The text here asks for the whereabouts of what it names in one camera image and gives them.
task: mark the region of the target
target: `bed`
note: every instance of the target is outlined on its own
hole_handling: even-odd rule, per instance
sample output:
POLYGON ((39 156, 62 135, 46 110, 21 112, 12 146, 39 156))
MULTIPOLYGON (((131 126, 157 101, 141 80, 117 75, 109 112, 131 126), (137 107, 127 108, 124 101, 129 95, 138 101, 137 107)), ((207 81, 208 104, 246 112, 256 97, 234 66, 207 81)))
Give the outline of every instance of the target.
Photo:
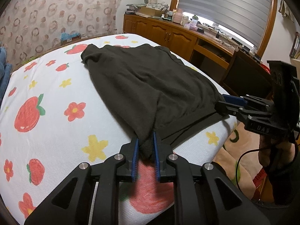
MULTIPOLYGON (((12 73, 0 109, 0 194, 19 224, 79 163, 101 163, 133 136, 101 100, 81 52, 88 44, 128 48, 145 43, 158 46, 134 34, 90 39, 49 52, 12 73)), ((236 125, 235 117, 226 117, 174 152, 197 165, 211 162, 236 125)), ((153 165, 140 161, 138 174, 135 188, 120 184, 119 224, 147 224, 173 204, 172 183, 158 184, 153 165)))

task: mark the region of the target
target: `chair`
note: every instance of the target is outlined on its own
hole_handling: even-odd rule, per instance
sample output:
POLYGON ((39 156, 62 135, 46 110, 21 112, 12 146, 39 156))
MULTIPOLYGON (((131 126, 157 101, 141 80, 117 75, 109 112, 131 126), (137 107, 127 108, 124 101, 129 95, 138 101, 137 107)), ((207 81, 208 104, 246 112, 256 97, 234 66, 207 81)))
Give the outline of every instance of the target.
POLYGON ((251 95, 264 99, 272 96, 272 79, 251 56, 235 48, 220 85, 231 95, 251 95))

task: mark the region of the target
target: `box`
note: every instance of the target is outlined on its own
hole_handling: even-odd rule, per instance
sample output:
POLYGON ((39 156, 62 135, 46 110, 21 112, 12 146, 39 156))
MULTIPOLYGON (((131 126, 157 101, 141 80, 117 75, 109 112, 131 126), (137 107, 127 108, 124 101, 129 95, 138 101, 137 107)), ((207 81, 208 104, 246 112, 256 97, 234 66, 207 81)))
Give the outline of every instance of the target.
POLYGON ((148 7, 141 7, 139 13, 146 14, 152 17, 161 17, 161 15, 165 13, 165 11, 159 11, 148 7))

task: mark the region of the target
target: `small container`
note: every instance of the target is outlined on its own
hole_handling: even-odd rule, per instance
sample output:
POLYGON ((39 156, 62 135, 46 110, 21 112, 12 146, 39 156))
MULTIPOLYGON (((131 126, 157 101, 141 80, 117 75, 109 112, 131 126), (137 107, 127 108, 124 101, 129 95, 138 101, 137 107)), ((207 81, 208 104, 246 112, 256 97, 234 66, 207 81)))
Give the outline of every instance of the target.
POLYGON ((185 25, 185 24, 187 24, 188 23, 188 16, 183 16, 182 17, 182 24, 181 25, 185 25))
POLYGON ((175 15, 173 15, 173 22, 177 24, 181 24, 182 17, 183 17, 182 9, 178 9, 175 15))

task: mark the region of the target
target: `denim cloth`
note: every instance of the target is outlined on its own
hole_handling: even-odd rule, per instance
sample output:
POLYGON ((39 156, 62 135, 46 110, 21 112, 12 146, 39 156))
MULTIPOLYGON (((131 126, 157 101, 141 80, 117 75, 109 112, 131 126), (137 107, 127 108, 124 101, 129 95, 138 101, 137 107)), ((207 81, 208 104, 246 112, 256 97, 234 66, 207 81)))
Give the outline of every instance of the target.
POLYGON ((0 47, 0 79, 4 75, 4 67, 6 65, 6 50, 4 47, 0 47))
POLYGON ((2 79, 0 81, 0 104, 2 103, 4 93, 8 86, 12 67, 13 67, 12 64, 6 64, 5 69, 4 69, 4 76, 2 77, 2 79))

